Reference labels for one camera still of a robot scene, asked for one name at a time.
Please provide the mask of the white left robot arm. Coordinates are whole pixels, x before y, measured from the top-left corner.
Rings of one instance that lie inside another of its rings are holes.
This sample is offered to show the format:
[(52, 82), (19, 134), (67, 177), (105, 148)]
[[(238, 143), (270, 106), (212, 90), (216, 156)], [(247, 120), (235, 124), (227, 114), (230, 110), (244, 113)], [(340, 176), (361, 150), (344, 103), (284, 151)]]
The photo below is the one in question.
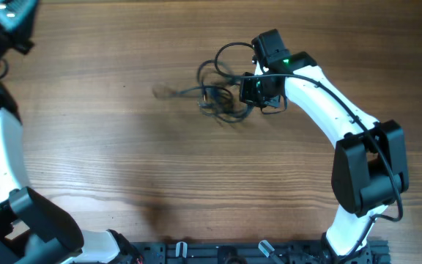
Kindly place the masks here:
[[(0, 1), (0, 68), (8, 50), (27, 54), (37, 1)], [(113, 230), (83, 231), (72, 216), (31, 186), (23, 157), (18, 104), (0, 76), (0, 263), (142, 263), (142, 254)]]

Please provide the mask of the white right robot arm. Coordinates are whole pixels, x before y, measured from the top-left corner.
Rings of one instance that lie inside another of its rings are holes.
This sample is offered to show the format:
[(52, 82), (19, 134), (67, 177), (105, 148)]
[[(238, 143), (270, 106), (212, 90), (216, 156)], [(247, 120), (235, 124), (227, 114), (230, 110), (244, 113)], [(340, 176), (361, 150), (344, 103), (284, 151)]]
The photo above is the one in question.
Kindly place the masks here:
[(331, 186), (338, 210), (323, 235), (335, 263), (361, 255), (378, 219), (400, 221), (401, 194), (410, 187), (404, 131), (380, 122), (344, 96), (306, 52), (291, 54), (277, 29), (259, 34), (253, 73), (245, 73), (240, 101), (259, 109), (294, 103), (334, 147)]

